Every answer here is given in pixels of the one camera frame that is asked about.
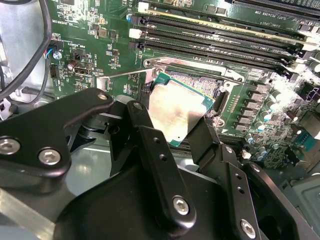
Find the silver screw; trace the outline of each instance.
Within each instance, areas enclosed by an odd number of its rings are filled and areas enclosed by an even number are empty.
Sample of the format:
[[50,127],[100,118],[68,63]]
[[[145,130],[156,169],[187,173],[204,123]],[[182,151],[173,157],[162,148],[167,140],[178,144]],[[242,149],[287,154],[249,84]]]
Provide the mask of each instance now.
[[248,221],[242,219],[241,220],[241,228],[242,230],[245,232],[245,234],[251,238],[251,239],[255,239],[256,238],[256,231],[255,229],[251,226],[250,223],[248,223]]
[[61,54],[61,52],[59,52],[59,51],[54,51],[53,54],[52,54],[52,56],[53,56],[53,58],[54,58],[55,60],[60,60],[60,59],[62,59],[62,54]]
[[173,199],[173,207],[181,215],[187,215],[189,212],[188,203],[178,196]]
[[12,138],[0,139],[0,154],[15,154],[20,149],[20,143]]
[[107,96],[106,95],[103,95],[103,94],[98,94],[98,97],[102,100],[107,100]]
[[142,110],[142,106],[141,106],[140,103],[135,102],[133,105],[134,105],[137,109]]
[[256,172],[260,172],[260,169],[255,165],[255,164],[251,164],[251,166],[253,167],[253,169],[256,171]]
[[226,149],[229,153],[231,153],[231,154],[232,154],[232,149],[231,149],[231,147],[229,147],[229,146],[225,146],[225,149]]
[[56,150],[45,149],[39,153],[38,158],[40,162],[42,162],[45,165],[55,165],[60,161],[61,156],[60,153]]

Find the black cable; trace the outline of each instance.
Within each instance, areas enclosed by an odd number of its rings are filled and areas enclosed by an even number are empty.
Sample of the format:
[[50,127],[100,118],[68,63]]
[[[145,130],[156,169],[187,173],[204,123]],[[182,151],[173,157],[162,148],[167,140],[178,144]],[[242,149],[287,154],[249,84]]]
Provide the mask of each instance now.
[[[36,102],[38,102],[38,100],[43,97],[45,89],[46,89],[46,85],[48,82],[48,76],[49,76],[49,71],[50,71],[50,61],[48,59],[46,59],[44,65],[45,65],[44,77],[43,77],[42,86],[41,86],[41,89],[40,89],[38,95],[30,102],[15,101],[10,96],[7,96],[6,99],[11,104],[14,104],[17,106],[31,106],[31,105],[35,104]],[[4,72],[2,70],[2,67],[0,67],[0,87],[1,87],[1,89],[3,89],[3,88],[5,88],[5,86],[6,85],[5,85]]]
[[27,63],[27,65],[24,67],[24,69],[15,77],[15,79],[8,84],[2,91],[0,91],[0,101],[8,97],[11,93],[13,93],[18,87],[21,86],[27,79],[27,77],[30,75],[32,70],[35,68],[36,64],[48,48],[48,45],[51,40],[52,30],[51,30],[51,18],[49,14],[49,9],[47,5],[46,0],[39,0],[40,8],[42,12],[42,18],[43,18],[43,26],[44,26],[44,35],[43,40],[30,59],[30,61]]
[[22,5],[31,2],[32,0],[0,0],[0,4],[9,4],[9,5]]
[[[24,88],[22,88],[21,92],[23,94],[38,95],[40,90],[32,88],[32,87],[25,86]],[[50,92],[43,93],[42,98],[43,99],[47,99],[49,101],[56,100],[55,95],[53,93],[50,93]]]

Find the electrolytic capacitor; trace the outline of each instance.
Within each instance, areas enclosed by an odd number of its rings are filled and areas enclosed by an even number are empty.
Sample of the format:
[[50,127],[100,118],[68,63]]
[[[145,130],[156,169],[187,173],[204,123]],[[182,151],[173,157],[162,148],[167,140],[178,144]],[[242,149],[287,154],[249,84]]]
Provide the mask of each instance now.
[[259,132],[263,131],[266,128],[261,121],[257,121],[254,125]]
[[320,63],[317,62],[317,61],[313,61],[310,63],[309,67],[315,71],[316,73],[319,73],[320,72]]
[[272,93],[272,96],[275,98],[275,100],[277,101],[281,101],[283,98],[284,98],[284,95],[278,91],[278,90],[275,90],[273,93]]
[[76,65],[77,65],[77,61],[71,60],[66,67],[68,68],[68,70],[73,71]]
[[261,112],[260,115],[263,117],[264,121],[269,121],[271,119],[271,117],[272,117],[271,114],[269,112],[267,112],[267,111]]
[[272,100],[268,101],[268,102],[266,103],[266,105],[267,105],[267,107],[268,107],[271,111],[276,110],[277,107],[278,107],[278,105],[277,105],[274,101],[272,101]]
[[254,143],[254,138],[252,137],[252,135],[250,133],[248,133],[247,135],[245,135],[245,139],[248,142],[248,144],[253,144]]
[[260,147],[258,150],[261,156],[264,156],[267,154],[266,148],[264,146]]
[[297,115],[296,115],[293,111],[291,111],[291,110],[287,111],[287,112],[286,112],[286,115],[287,115],[289,118],[291,118],[291,120],[292,120],[293,122],[295,122],[295,121],[298,120]]
[[299,117],[302,113],[302,110],[300,108],[298,108],[297,110],[295,110],[294,114]]
[[293,123],[293,124],[290,125],[290,127],[293,130],[294,134],[299,135],[299,134],[302,133],[301,127],[297,126],[296,124]]
[[260,155],[260,152],[257,152],[257,153],[255,154],[255,157],[256,157],[256,160],[257,160],[257,161],[262,161],[262,159],[264,159],[264,156],[261,156],[261,155]]

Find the motherboard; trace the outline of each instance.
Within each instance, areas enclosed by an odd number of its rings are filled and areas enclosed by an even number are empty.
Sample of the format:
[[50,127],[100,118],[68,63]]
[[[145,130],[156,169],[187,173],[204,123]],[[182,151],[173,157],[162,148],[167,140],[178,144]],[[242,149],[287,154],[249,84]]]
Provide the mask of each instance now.
[[57,99],[98,87],[144,103],[165,72],[214,100],[205,120],[239,160],[320,160],[320,1],[48,1]]

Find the screw hole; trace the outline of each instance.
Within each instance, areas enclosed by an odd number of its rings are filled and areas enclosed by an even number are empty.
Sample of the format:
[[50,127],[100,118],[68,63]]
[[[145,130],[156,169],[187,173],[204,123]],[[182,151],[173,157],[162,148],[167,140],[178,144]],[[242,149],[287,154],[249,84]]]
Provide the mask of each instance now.
[[142,110],[142,105],[139,102],[133,104],[137,109]]
[[102,100],[107,100],[107,96],[106,95],[103,95],[103,94],[98,94],[98,97]]
[[164,154],[160,154],[159,155],[159,158],[160,158],[160,160],[162,160],[162,161],[167,161],[167,156],[166,155],[164,155]]
[[241,187],[238,186],[237,189],[241,194],[245,194],[245,191]]
[[159,143],[160,143],[160,139],[157,138],[157,137],[154,137],[154,138],[153,138],[153,141],[154,141],[156,144],[159,144]]
[[117,134],[119,131],[120,131],[120,128],[117,125],[110,126],[108,129],[108,133],[112,135]]
[[238,173],[236,173],[235,176],[240,180],[242,179],[242,177]]

